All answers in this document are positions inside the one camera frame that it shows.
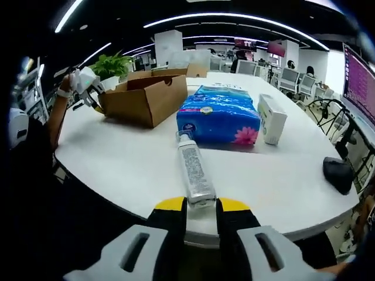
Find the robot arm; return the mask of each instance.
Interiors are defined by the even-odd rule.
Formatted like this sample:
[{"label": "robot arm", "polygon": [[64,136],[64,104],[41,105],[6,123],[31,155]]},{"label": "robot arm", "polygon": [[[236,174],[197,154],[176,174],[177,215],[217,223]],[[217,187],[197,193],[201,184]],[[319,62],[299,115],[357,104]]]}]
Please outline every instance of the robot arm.
[{"label": "robot arm", "polygon": [[102,114],[104,113],[103,109],[90,95],[92,90],[97,92],[98,95],[105,93],[103,85],[100,83],[100,78],[95,75],[91,68],[84,67],[81,71],[76,70],[72,74],[71,86],[73,90],[77,91],[87,106],[93,107],[96,111]]}]

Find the black computer mouse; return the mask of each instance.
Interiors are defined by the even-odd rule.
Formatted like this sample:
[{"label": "black computer mouse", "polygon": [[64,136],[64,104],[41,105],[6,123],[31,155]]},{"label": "black computer mouse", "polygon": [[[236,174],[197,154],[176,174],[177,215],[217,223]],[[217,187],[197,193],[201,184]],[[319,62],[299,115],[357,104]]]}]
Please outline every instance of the black computer mouse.
[{"label": "black computer mouse", "polygon": [[326,180],[338,190],[347,195],[352,188],[354,172],[349,164],[342,159],[325,157],[323,161],[323,173]]}]

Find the tissue package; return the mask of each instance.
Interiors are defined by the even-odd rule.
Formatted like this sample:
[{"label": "tissue package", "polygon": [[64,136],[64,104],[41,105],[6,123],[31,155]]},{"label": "tissue package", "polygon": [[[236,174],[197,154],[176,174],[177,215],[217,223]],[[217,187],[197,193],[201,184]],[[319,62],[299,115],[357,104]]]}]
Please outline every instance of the tissue package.
[{"label": "tissue package", "polygon": [[246,91],[201,86],[177,112],[179,130],[190,130],[196,142],[255,144],[260,117]]}]

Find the round white table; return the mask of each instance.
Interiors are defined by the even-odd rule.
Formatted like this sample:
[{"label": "round white table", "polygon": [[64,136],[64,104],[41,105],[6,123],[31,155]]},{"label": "round white table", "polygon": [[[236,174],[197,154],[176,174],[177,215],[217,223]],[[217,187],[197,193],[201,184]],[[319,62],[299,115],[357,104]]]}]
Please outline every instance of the round white table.
[{"label": "round white table", "polygon": [[[273,96],[288,118],[278,146],[259,133],[252,149],[201,148],[218,197],[246,203],[261,225],[289,239],[311,237],[337,224],[358,203],[354,186],[341,195],[324,178],[323,159],[339,154],[297,105],[259,77],[208,73],[187,78],[188,92],[211,83],[247,90],[257,107],[259,94]],[[107,200],[147,218],[167,198],[186,194],[180,175],[176,114],[154,129],[126,126],[89,107],[66,112],[58,161],[82,183]],[[187,212],[186,242],[217,246],[215,208]]]}]

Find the potted plant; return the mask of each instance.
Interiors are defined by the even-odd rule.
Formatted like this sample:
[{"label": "potted plant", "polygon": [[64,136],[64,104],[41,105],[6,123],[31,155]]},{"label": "potted plant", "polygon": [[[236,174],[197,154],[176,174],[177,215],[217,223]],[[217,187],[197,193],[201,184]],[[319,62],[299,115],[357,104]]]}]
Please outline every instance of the potted plant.
[{"label": "potted plant", "polygon": [[120,78],[128,75],[128,64],[133,62],[133,58],[122,56],[120,52],[114,56],[99,56],[99,60],[90,66],[96,75],[100,77],[105,90],[114,89]]}]

